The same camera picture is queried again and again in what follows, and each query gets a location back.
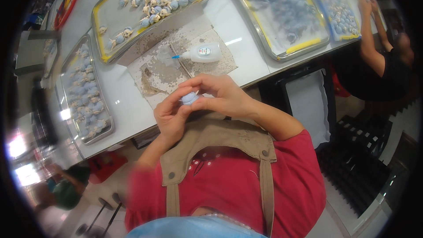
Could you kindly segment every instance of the white table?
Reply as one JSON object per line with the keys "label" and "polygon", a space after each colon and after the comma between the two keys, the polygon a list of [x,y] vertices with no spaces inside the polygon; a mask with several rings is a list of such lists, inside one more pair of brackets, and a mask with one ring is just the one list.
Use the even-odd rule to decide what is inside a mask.
{"label": "white table", "polygon": [[[90,30],[91,12],[98,1],[78,0],[76,2],[62,29],[61,55],[64,57],[69,54],[82,35]],[[355,6],[353,11],[356,17],[360,17],[357,0],[351,0],[351,3]],[[277,62],[266,53],[262,53],[243,14],[235,6],[234,0],[209,0],[204,6],[204,13],[213,24],[214,30],[230,49],[238,68],[230,72],[229,76],[241,87],[246,87],[273,74],[298,66],[313,57],[351,43],[330,43],[290,61]],[[372,31],[373,33],[377,32],[373,22]],[[156,124],[153,110],[135,87],[126,67],[115,63],[104,65],[98,61],[96,55],[94,60],[106,103],[115,122],[115,131],[89,146],[83,145],[77,138],[75,142],[84,158],[130,139]],[[77,134],[75,130],[71,132],[70,138],[73,139]]]}

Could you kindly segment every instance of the apron strap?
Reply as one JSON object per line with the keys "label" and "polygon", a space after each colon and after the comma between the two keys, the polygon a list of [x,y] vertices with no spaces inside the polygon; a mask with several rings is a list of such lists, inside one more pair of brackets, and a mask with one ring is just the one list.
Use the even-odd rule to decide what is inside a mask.
{"label": "apron strap", "polygon": [[179,188],[178,184],[166,187],[166,217],[179,217]]}
{"label": "apron strap", "polygon": [[275,197],[273,194],[273,175],[270,162],[260,160],[260,192],[262,193],[262,209],[266,220],[267,237],[272,235],[273,217],[275,215]]}

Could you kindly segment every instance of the worker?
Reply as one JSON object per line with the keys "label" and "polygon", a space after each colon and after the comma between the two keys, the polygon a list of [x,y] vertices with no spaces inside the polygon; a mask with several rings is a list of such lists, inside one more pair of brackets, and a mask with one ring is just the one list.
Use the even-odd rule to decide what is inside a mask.
{"label": "worker", "polygon": [[35,212],[41,212],[50,206],[63,210],[76,207],[85,191],[90,177],[89,167],[75,165],[63,171],[57,164],[45,166],[53,175],[47,182],[40,182],[34,187],[38,205]]}
{"label": "worker", "polygon": [[[214,98],[180,105],[198,90]],[[204,118],[185,124],[201,109],[261,128]],[[160,135],[129,178],[128,237],[304,237],[315,225],[325,186],[311,137],[294,117],[252,99],[229,76],[206,74],[179,84],[154,117]]]}
{"label": "worker", "polygon": [[[408,92],[414,52],[405,33],[395,36],[393,46],[374,0],[359,0],[361,12],[361,42],[348,46],[332,65],[339,82],[351,95],[366,101],[392,101]],[[382,55],[376,51],[370,26],[374,15],[380,41],[387,51]]]}

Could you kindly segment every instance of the glue bottle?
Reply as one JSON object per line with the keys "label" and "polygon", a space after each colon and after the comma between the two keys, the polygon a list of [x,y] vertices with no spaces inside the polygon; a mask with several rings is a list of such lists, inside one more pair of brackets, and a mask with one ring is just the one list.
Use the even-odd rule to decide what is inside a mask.
{"label": "glue bottle", "polygon": [[191,59],[192,61],[208,63],[212,61],[219,61],[222,58],[222,52],[219,48],[219,43],[203,43],[190,48],[189,51],[182,55],[176,55],[172,58]]}

